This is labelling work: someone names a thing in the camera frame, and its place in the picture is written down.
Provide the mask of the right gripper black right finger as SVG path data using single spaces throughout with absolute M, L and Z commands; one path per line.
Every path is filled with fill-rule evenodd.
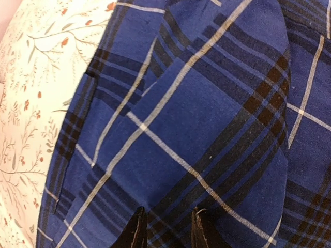
M 211 215 L 205 208 L 195 207 L 191 214 L 191 247 L 230 248 L 214 225 Z

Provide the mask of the blue plaid long sleeve shirt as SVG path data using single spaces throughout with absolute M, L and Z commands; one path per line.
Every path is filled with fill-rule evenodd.
M 330 247 L 330 1 L 118 1 L 51 159 L 36 247 Z

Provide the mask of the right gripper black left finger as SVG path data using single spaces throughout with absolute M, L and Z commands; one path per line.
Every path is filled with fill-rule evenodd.
M 146 248 L 147 214 L 144 207 L 138 207 L 124 230 L 111 248 Z

